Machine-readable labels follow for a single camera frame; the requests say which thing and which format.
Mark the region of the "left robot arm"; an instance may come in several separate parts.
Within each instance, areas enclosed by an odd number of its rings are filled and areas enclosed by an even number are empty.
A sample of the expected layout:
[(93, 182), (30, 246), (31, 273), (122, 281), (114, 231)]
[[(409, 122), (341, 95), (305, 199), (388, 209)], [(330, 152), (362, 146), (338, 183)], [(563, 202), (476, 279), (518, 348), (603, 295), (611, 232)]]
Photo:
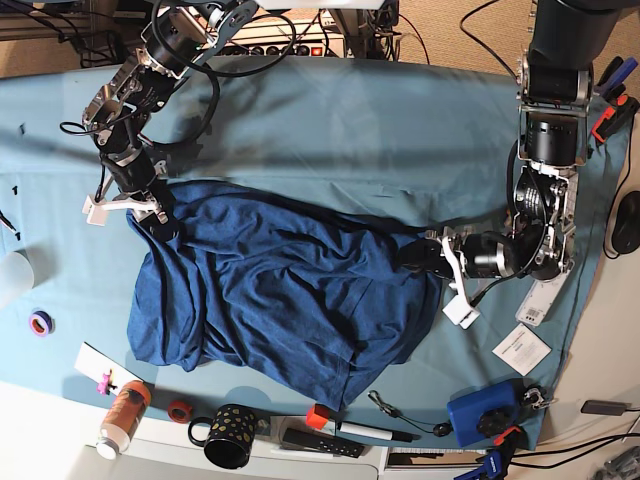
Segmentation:
[(553, 280), (572, 266), (579, 166), (589, 147), (593, 62), (623, 10), (633, 1), (536, 1), (531, 41), (516, 74), (518, 136), (507, 160), (511, 227), (506, 233), (449, 228), (398, 253), (413, 273), (453, 281), (487, 279), (492, 286), (531, 276)]

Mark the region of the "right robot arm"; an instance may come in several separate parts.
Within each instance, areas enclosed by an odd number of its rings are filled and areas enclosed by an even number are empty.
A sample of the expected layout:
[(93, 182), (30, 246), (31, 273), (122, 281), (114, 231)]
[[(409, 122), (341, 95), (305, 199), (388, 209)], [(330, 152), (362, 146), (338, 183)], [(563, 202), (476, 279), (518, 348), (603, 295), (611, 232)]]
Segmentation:
[[(167, 242), (178, 231), (175, 199), (163, 178), (163, 167), (149, 150), (172, 152), (190, 147), (210, 125), (220, 96), (220, 79), (241, 78), (241, 71), (212, 69), (218, 54), (248, 23), (261, 19), (254, 1), (190, 4), (156, 1), (150, 23), (136, 49), (84, 109), (80, 122), (63, 122), (60, 130), (88, 136), (99, 151), (102, 177), (84, 212), (89, 223), (102, 225), (112, 210), (127, 210), (155, 239)], [(191, 73), (207, 76), (212, 95), (195, 131), (171, 143), (151, 142), (142, 131)]]

